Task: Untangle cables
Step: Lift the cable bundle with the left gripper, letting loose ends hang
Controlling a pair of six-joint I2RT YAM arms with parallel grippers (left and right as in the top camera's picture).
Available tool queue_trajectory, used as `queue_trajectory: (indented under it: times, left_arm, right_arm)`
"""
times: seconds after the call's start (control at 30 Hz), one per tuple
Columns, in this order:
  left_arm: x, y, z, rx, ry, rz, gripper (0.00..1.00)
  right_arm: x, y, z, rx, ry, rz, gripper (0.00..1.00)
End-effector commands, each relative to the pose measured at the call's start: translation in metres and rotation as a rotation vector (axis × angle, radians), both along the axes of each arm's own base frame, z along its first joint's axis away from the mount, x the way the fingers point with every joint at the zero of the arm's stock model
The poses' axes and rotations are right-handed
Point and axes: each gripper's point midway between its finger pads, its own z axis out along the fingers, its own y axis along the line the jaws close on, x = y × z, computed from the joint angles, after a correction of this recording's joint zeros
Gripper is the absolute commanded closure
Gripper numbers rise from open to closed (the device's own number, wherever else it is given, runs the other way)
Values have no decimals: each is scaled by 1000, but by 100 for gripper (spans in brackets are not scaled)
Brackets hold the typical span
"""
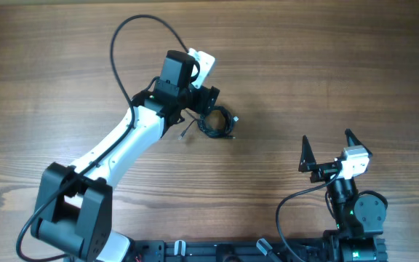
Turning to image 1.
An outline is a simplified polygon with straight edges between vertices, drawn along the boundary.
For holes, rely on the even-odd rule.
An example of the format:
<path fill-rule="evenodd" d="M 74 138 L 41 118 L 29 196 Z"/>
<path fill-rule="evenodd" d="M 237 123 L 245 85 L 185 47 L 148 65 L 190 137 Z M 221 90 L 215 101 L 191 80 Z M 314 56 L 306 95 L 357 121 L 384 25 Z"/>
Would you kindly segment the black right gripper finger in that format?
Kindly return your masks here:
<path fill-rule="evenodd" d="M 301 155 L 298 171 L 310 172 L 316 169 L 316 159 L 306 135 L 302 137 Z"/>
<path fill-rule="evenodd" d="M 372 152 L 355 136 L 355 134 L 351 131 L 351 129 L 345 130 L 346 141 L 348 147 L 351 146 L 362 146 L 368 153 L 369 157 L 372 157 Z"/>

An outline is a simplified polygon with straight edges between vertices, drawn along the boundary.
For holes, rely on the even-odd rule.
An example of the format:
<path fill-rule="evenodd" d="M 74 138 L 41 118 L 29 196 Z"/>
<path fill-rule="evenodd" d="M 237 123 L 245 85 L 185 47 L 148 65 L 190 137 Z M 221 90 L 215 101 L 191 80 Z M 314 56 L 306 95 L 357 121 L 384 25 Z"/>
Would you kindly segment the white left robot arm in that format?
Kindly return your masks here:
<path fill-rule="evenodd" d="M 91 151 L 43 172 L 33 217 L 23 232 L 75 261 L 124 261 L 134 242 L 112 229 L 113 190 L 128 169 L 185 109 L 208 114 L 219 90 L 204 81 L 215 67 L 206 52 L 168 51 L 161 74 L 129 102 L 124 118 Z"/>

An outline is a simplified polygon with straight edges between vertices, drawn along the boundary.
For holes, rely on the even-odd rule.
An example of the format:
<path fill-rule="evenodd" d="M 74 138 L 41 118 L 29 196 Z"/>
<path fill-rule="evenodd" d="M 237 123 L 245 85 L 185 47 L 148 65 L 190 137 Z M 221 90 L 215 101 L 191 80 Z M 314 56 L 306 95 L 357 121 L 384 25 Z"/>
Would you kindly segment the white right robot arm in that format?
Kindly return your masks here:
<path fill-rule="evenodd" d="M 359 191 L 354 178 L 368 170 L 372 152 L 352 133 L 345 131 L 347 146 L 332 162 L 318 164 L 306 136 L 302 139 L 300 172 L 309 172 L 312 183 L 327 184 L 328 207 L 336 230 L 323 233 L 326 261 L 387 261 L 383 224 L 387 199 L 375 191 Z"/>

